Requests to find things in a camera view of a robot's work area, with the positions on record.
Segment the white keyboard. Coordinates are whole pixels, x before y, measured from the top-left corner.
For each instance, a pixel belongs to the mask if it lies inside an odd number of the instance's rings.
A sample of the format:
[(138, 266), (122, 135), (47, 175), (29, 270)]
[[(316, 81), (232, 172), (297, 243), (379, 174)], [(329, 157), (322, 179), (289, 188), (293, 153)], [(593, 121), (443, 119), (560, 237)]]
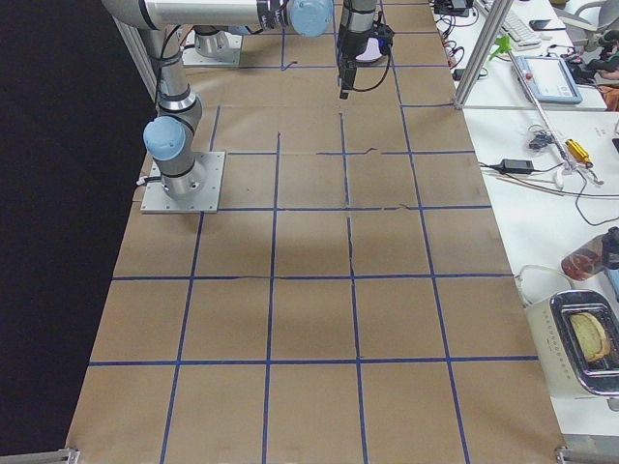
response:
[(479, 39), (487, 36), (487, 27), (490, 24), (490, 17), (497, 14), (500, 7), (506, 7), (503, 22), (497, 32), (499, 37), (507, 35), (510, 39), (510, 46), (515, 50), (530, 50), (542, 45), (540, 37), (524, 23), (524, 21), (512, 11), (511, 1), (475, 1), (474, 6), (480, 14), (486, 18)]

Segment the black power adapter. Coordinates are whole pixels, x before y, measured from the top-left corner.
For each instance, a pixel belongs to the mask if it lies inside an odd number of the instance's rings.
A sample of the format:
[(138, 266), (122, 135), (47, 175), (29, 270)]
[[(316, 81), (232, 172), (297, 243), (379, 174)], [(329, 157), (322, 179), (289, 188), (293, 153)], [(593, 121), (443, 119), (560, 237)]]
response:
[(528, 175), (535, 171), (535, 167), (533, 162), (527, 159), (502, 159), (499, 171), (506, 174)]

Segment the blue teach pendant tablet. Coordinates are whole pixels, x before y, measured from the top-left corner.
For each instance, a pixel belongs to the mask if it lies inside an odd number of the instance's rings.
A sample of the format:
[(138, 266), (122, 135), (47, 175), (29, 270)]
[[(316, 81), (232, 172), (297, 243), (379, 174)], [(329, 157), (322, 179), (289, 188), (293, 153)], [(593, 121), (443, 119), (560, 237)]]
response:
[(578, 104), (582, 96), (566, 63), (559, 57), (515, 57), (524, 84), (539, 102)]

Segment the brown paper table mat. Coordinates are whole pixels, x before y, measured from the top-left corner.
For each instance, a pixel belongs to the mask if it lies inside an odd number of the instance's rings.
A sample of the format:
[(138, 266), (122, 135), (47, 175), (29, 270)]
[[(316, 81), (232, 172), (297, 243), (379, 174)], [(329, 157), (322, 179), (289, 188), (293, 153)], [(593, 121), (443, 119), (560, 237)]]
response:
[(192, 70), (220, 210), (133, 203), (67, 444), (83, 463), (550, 463), (561, 435), (425, 1), (338, 97), (335, 38)]

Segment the white toaster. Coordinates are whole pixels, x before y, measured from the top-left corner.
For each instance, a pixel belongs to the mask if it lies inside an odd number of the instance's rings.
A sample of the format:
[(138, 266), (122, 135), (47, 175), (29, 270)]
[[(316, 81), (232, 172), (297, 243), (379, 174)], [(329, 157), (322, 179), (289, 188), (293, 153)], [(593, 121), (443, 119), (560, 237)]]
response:
[[(603, 325), (610, 353), (597, 362), (584, 359), (570, 316), (587, 312)], [(528, 306), (525, 315), (545, 374), (557, 398), (618, 398), (618, 319), (609, 302), (592, 290), (568, 290)]]

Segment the toast slice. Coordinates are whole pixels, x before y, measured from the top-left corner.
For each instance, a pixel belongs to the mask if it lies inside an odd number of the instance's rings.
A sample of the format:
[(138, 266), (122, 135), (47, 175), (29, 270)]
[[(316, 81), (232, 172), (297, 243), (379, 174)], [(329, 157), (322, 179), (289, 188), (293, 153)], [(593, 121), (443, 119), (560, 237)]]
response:
[(610, 353), (609, 337), (594, 315), (587, 312), (575, 313), (570, 316), (570, 322), (588, 363), (597, 362)]

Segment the aluminium frame post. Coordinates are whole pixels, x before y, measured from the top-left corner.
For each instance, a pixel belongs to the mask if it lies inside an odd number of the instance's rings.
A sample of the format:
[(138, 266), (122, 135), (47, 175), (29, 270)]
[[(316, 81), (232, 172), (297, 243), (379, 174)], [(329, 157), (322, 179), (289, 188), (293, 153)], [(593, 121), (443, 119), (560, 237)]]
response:
[(480, 36), (471, 52), (465, 71), (457, 86), (454, 97), (454, 107), (456, 109), (465, 107), (468, 97), (478, 80), (480, 71), (485, 64), (490, 47), (497, 38), (512, 3), (512, 0), (496, 0), (493, 2), (486, 16)]

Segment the green-handled reacher grabber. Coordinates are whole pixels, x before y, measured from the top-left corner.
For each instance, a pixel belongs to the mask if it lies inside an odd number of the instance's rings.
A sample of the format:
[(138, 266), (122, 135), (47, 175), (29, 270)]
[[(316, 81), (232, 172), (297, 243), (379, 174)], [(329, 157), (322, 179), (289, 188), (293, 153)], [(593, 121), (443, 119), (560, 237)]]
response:
[(573, 104), (581, 101), (565, 62), (560, 57), (514, 55), (508, 36), (499, 36), (494, 44), (496, 48), (488, 60), (499, 55), (507, 56), (525, 96), (543, 120), (545, 132), (563, 161), (563, 170), (576, 172), (583, 177), (588, 175), (594, 184), (602, 186), (604, 182), (593, 171), (588, 153), (575, 140), (558, 134), (543, 107), (544, 103)]

